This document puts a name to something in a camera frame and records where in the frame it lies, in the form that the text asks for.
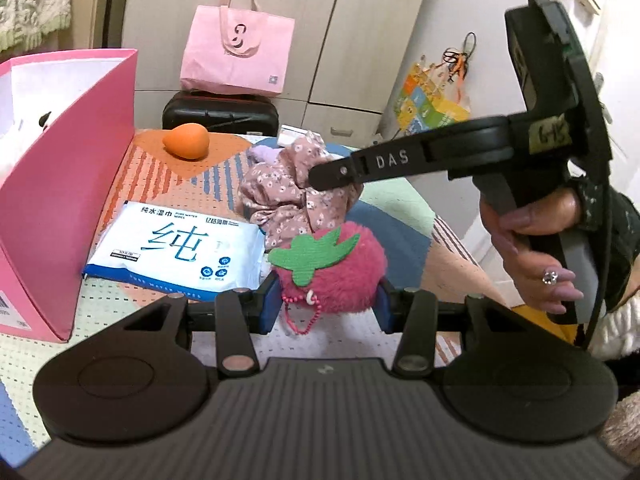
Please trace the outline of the hand with painted nails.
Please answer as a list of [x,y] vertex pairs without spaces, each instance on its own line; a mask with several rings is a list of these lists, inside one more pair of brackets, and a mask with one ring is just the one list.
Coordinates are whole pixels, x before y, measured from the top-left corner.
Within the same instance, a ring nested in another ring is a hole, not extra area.
[[481,200],[480,218],[525,304],[563,314],[564,304],[582,298],[582,292],[574,286],[575,274],[558,259],[535,252],[528,244],[531,236],[558,234],[578,222],[580,203],[573,190],[559,188],[542,200],[503,216]]

